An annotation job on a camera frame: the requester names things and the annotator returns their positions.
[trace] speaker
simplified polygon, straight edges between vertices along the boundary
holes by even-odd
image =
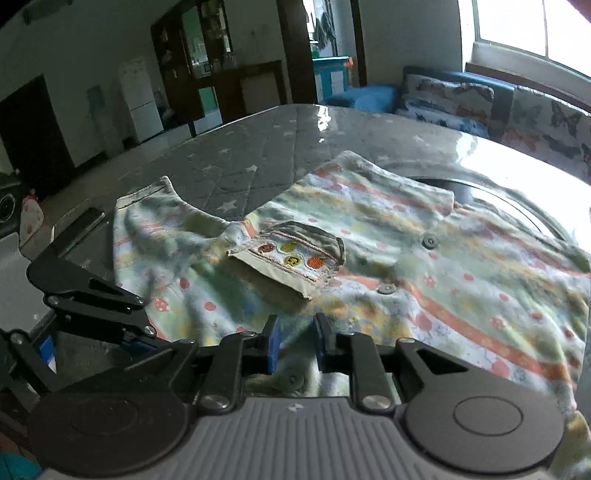
[[[14,175],[0,174],[0,238],[19,231],[22,184]]]

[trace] window frame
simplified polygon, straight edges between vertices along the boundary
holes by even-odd
[[[472,0],[472,11],[474,13],[474,36],[475,36],[475,41],[477,41],[478,43],[482,43],[485,45],[495,45],[497,47],[503,47],[503,48],[508,48],[510,50],[513,51],[518,51],[522,54],[525,55],[529,55],[531,57],[535,57],[538,58],[540,60],[545,60],[548,63],[557,65],[559,67],[562,67],[566,70],[568,70],[571,73],[574,73],[576,75],[579,75],[585,79],[587,79],[588,81],[591,82],[591,76],[586,75],[583,72],[580,72],[578,70],[575,70],[572,67],[569,67],[568,65],[565,65],[564,63],[560,63],[559,61],[556,60],[552,60],[549,56],[548,56],[548,21],[546,19],[546,2],[545,0],[541,0],[542,2],[542,9],[544,11],[544,37],[545,37],[545,50],[546,50],[546,54],[545,55],[539,55],[537,53],[534,53],[532,51],[528,51],[528,50],[523,50],[522,48],[518,48],[518,47],[513,47],[511,45],[507,45],[505,43],[499,43],[496,41],[492,41],[492,40],[485,40],[480,36],[480,16],[478,14],[478,0]]]

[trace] shirt pocket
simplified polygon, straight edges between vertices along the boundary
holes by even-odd
[[[261,231],[228,255],[311,300],[345,263],[345,245],[320,228],[290,221]]]

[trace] window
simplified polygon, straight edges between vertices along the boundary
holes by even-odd
[[[591,23],[568,0],[473,0],[476,39],[591,77]]]

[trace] gray ribbed plate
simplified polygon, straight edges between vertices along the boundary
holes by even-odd
[[[234,413],[205,417],[163,461],[126,480],[451,480],[395,423],[351,408],[347,398],[248,398]],[[551,477],[530,472],[527,480]],[[46,471],[40,480],[72,477]]]

